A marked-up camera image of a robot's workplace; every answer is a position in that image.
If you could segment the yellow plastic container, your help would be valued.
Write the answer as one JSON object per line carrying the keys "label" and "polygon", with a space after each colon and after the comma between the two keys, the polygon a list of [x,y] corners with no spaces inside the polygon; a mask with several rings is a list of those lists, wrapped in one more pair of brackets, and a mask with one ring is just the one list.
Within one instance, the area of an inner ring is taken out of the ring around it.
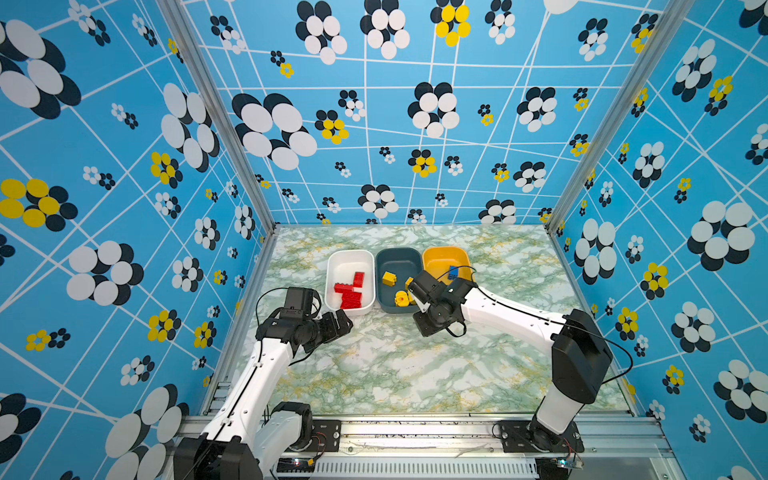
{"label": "yellow plastic container", "polygon": [[450,266],[459,266],[459,278],[471,280],[473,270],[468,253],[456,246],[430,247],[422,254],[424,270],[442,283],[449,285],[454,280],[448,279]]}

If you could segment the yellow rounded lego duck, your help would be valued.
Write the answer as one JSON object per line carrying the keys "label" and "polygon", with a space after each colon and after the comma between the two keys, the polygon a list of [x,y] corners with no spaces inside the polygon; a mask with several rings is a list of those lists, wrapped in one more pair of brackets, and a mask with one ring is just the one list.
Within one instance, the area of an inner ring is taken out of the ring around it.
{"label": "yellow rounded lego duck", "polygon": [[410,296],[406,291],[400,290],[395,294],[395,305],[399,308],[405,308],[410,305]]}

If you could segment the white plastic container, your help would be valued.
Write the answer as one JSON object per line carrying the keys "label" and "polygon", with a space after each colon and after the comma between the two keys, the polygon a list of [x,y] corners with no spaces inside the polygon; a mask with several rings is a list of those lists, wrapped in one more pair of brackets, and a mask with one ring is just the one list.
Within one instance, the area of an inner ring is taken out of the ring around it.
{"label": "white plastic container", "polygon": [[325,303],[333,311],[341,309],[341,294],[334,292],[336,283],[353,285],[356,272],[365,274],[362,288],[355,288],[362,293],[362,307],[344,310],[349,317],[358,317],[369,313],[375,301],[374,256],[367,250],[340,250],[333,253],[327,262],[325,285]]}

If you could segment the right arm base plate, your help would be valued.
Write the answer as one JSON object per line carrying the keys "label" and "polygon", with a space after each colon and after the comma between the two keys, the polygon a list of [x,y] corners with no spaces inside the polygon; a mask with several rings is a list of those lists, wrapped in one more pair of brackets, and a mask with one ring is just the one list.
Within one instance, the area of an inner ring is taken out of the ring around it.
{"label": "right arm base plate", "polygon": [[501,420],[492,427],[505,453],[561,454],[584,452],[581,434],[571,422],[562,434],[554,434],[527,420]]}

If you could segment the dark teal plastic container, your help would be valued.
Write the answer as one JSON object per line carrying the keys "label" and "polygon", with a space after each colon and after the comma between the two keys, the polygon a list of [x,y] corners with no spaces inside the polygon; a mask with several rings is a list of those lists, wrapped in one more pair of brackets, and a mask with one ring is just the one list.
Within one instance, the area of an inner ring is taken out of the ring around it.
{"label": "dark teal plastic container", "polygon": [[[415,304],[409,304],[407,307],[400,307],[396,304],[396,293],[405,291],[405,282],[409,278],[414,278],[423,270],[421,253],[410,247],[385,248],[379,251],[375,256],[376,270],[376,300],[381,309],[393,315],[410,315],[415,313],[418,308]],[[383,283],[386,273],[395,276],[393,286]]]}

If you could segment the red lego brick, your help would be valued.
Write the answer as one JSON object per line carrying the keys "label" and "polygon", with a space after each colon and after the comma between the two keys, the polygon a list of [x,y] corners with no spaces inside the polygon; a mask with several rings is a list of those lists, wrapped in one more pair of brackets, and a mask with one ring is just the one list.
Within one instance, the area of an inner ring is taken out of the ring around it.
{"label": "red lego brick", "polygon": [[363,272],[356,272],[353,278],[353,287],[362,288],[364,284],[365,274]]}
{"label": "red lego brick", "polygon": [[351,284],[336,283],[334,285],[334,292],[341,295],[345,295],[348,293],[356,293],[356,289]]}
{"label": "red lego brick", "polygon": [[359,309],[362,307],[362,293],[346,291],[341,294],[341,309]]}

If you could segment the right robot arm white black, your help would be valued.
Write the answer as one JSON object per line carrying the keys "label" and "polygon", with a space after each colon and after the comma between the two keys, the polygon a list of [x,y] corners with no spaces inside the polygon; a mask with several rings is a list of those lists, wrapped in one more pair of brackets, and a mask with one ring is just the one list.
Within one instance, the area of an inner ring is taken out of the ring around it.
{"label": "right robot arm white black", "polygon": [[575,417],[595,402],[607,381],[613,353],[592,316],[574,309],[548,312],[494,295],[472,280],[449,284],[423,271],[406,286],[419,311],[413,315],[424,337],[458,324],[486,325],[525,341],[548,355],[551,384],[526,427],[526,440],[552,451],[566,440]]}

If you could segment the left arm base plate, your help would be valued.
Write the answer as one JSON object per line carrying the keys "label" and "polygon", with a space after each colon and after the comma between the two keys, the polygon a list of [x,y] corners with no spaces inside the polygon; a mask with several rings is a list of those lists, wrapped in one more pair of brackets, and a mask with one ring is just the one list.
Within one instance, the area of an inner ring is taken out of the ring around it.
{"label": "left arm base plate", "polygon": [[309,441],[300,446],[291,445],[286,452],[335,453],[340,448],[341,434],[342,422],[340,420],[313,420]]}

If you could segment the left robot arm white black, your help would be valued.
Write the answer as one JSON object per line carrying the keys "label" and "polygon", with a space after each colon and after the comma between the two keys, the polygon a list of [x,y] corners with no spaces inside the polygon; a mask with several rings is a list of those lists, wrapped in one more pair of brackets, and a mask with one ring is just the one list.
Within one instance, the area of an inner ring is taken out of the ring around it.
{"label": "left robot arm white black", "polygon": [[269,417],[264,413],[297,355],[349,334],[354,323],[342,309],[325,311],[314,289],[283,290],[283,305],[259,322],[248,363],[222,407],[198,436],[176,448],[175,479],[263,479],[287,449],[311,443],[310,405],[281,402]]}

